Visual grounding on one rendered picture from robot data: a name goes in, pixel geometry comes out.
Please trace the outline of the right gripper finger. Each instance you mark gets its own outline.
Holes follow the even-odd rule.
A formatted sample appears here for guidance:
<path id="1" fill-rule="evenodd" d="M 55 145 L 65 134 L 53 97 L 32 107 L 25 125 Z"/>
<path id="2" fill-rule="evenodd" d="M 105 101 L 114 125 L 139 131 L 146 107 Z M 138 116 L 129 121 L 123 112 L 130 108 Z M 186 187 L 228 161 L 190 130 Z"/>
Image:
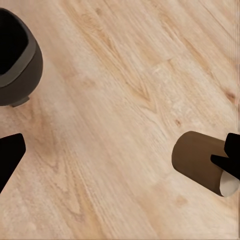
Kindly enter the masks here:
<path id="1" fill-rule="evenodd" d="M 223 170 L 227 171 L 231 175 L 233 175 L 235 178 L 240 180 L 240 173 L 231 161 L 229 157 L 219 156 L 219 155 L 211 155 L 210 160 Z"/>

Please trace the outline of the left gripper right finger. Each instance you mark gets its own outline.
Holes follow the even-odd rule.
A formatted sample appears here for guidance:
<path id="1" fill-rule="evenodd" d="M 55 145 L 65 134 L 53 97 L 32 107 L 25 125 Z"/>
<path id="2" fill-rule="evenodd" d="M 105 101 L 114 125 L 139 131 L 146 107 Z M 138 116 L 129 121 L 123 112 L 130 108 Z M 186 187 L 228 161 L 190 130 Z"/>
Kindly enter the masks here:
<path id="1" fill-rule="evenodd" d="M 224 151 L 240 173 L 240 135 L 228 133 Z"/>

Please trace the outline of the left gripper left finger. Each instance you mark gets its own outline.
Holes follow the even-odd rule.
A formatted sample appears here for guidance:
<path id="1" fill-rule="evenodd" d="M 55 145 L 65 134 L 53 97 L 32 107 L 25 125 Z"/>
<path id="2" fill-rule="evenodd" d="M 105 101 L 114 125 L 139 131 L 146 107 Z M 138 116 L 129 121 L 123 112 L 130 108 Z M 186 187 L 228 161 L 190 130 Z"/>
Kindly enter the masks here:
<path id="1" fill-rule="evenodd" d="M 0 193 L 26 153 L 22 133 L 0 138 Z"/>

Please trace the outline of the pillar candle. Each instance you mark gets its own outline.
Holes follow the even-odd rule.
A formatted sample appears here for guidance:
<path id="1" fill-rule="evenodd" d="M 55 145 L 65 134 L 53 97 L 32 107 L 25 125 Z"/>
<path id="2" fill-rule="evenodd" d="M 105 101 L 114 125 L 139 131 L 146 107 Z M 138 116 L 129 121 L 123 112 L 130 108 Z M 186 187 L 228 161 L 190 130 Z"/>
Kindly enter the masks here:
<path id="1" fill-rule="evenodd" d="M 188 131 L 176 142 L 171 154 L 175 170 L 221 197 L 230 197 L 240 188 L 240 179 L 211 161 L 216 155 L 228 158 L 225 141 Z"/>

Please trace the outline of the cauldron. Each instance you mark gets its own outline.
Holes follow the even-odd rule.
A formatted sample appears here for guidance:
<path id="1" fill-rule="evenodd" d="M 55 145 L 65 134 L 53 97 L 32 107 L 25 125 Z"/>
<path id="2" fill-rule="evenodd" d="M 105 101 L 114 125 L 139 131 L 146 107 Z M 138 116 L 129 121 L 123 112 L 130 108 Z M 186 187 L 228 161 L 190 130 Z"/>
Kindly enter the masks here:
<path id="1" fill-rule="evenodd" d="M 41 48 L 27 25 L 0 7 L 0 106 L 13 108 L 29 100 L 44 69 Z"/>

